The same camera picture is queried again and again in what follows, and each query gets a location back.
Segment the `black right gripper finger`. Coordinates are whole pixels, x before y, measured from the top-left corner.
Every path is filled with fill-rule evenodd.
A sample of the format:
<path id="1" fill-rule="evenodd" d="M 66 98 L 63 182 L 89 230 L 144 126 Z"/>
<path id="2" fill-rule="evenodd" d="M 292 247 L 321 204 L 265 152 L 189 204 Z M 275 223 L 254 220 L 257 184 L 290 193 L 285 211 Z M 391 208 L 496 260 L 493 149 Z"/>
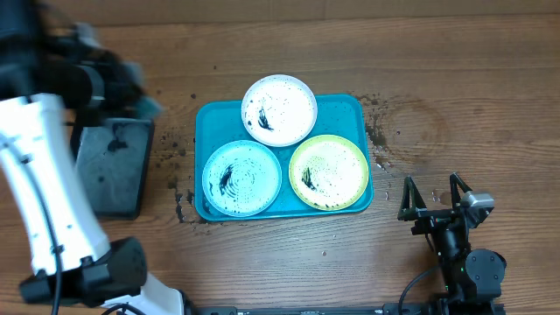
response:
<path id="1" fill-rule="evenodd" d="M 401 209 L 426 210 L 427 206 L 411 176 L 404 179 Z"/>
<path id="2" fill-rule="evenodd" d="M 451 205 L 456 207 L 460 203 L 459 191 L 468 193 L 472 188 L 456 173 L 450 175 Z"/>

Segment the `teal grey sponge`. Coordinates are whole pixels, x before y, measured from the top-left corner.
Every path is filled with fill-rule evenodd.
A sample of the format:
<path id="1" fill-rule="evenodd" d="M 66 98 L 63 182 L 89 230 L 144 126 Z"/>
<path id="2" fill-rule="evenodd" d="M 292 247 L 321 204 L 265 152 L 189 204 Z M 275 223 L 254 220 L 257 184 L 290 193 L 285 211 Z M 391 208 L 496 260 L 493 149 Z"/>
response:
<path id="1" fill-rule="evenodd" d="M 125 67 L 134 83 L 141 89 L 141 97 L 136 102 L 136 116 L 138 119 L 153 120 L 163 112 L 163 107 L 144 91 L 144 71 L 136 62 L 126 62 Z"/>

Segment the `white speckled plate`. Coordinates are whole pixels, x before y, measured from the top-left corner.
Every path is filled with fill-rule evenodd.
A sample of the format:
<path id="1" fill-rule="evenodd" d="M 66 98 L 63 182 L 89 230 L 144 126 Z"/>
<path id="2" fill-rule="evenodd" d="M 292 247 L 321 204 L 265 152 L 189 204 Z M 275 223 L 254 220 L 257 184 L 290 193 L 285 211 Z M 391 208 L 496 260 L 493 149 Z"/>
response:
<path id="1" fill-rule="evenodd" d="M 255 82 L 241 101 L 241 119 L 258 142 L 287 147 L 306 138 L 318 117 L 315 94 L 300 79 L 273 74 Z"/>

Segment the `light blue speckled plate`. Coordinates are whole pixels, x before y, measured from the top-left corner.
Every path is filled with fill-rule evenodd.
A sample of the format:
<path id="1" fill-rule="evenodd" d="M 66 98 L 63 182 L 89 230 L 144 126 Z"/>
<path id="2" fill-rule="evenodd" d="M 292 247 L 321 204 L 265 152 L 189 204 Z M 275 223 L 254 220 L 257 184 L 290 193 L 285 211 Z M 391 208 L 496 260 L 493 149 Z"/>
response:
<path id="1" fill-rule="evenodd" d="M 238 218 L 269 208 L 282 181 L 281 166 L 274 153 L 249 140 L 222 145 L 206 161 L 202 172 L 202 188 L 209 205 Z"/>

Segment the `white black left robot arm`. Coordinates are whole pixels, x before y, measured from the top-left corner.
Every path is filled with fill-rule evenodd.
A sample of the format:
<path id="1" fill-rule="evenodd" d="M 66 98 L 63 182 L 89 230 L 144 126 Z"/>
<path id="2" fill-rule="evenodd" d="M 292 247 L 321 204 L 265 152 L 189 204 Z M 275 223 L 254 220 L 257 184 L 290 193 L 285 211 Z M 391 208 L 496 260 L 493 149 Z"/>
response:
<path id="1" fill-rule="evenodd" d="M 94 127 L 152 118 L 159 104 L 139 66 L 103 48 L 89 24 L 48 32 L 36 1 L 1 4 L 1 166 L 24 222 L 31 305 L 82 304 L 116 314 L 188 314 L 185 294 L 153 276 L 138 239 L 111 241 L 95 218 L 67 141 L 65 113 Z"/>

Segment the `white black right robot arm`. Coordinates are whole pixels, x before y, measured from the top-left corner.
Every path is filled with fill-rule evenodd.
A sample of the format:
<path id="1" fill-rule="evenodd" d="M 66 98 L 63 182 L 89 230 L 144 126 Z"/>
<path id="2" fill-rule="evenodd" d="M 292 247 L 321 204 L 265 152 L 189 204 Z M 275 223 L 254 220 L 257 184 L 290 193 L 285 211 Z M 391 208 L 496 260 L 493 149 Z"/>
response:
<path id="1" fill-rule="evenodd" d="M 457 173 L 450 175 L 451 206 L 430 210 L 412 177 L 403 184 L 397 214 L 399 221 L 412 221 L 413 235 L 422 235 L 437 255 L 437 265 L 411 280 L 396 305 L 398 314 L 503 314 L 494 300 L 501 296 L 506 259 L 489 249 L 473 249 L 469 242 L 477 228 L 494 210 L 487 192 L 475 192 Z M 440 271 L 445 292 L 434 294 L 424 304 L 405 304 L 408 292 L 420 280 Z"/>

